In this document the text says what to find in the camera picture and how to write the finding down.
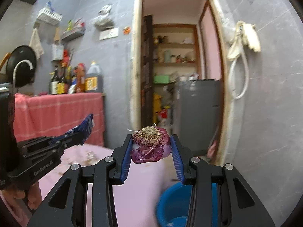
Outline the person's left hand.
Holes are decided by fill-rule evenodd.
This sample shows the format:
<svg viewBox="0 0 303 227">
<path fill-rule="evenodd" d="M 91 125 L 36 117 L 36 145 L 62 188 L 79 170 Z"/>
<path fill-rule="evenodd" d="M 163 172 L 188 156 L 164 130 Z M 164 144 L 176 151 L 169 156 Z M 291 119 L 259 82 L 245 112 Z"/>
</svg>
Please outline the person's left hand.
<svg viewBox="0 0 303 227">
<path fill-rule="evenodd" d="M 24 198 L 27 198 L 27 206 L 31 210 L 36 210 L 39 207 L 43 200 L 39 182 L 36 182 L 30 187 L 27 195 L 24 191 L 18 190 L 15 187 L 1 190 L 1 199 L 4 200 L 4 204 L 8 208 L 9 213 L 12 214 L 20 226 L 27 226 L 29 222 L 29 218 L 26 216 L 24 210 L 17 203 L 19 199 L 23 202 Z"/>
</svg>

